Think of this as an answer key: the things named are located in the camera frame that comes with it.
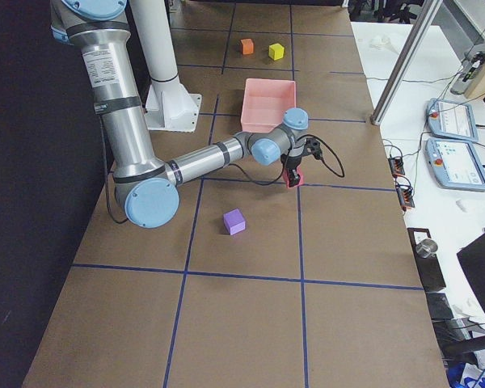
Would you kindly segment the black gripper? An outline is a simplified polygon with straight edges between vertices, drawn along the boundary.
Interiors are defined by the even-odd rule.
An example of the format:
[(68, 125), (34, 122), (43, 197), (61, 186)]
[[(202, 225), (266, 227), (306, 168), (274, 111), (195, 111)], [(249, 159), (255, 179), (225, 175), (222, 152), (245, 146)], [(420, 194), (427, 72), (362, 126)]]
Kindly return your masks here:
[(295, 146), (281, 155), (283, 170), (287, 171), (288, 187), (294, 188), (300, 184), (300, 173), (297, 168), (305, 156), (310, 155), (309, 140), (301, 139)]

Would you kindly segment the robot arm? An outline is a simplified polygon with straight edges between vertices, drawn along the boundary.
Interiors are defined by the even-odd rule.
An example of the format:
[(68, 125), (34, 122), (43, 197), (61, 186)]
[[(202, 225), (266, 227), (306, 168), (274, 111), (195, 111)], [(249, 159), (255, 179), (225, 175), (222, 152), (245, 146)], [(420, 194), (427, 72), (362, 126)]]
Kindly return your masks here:
[(53, 1), (50, 6), (54, 38), (82, 53), (101, 133), (116, 161), (107, 179), (114, 181), (116, 201), (133, 224), (166, 224), (179, 207), (178, 186), (247, 156), (264, 166), (280, 161), (280, 177), (299, 184), (309, 118), (297, 107), (282, 108), (267, 132), (239, 132), (170, 161), (155, 155), (150, 132), (192, 131), (201, 102), (179, 80), (163, 2)]

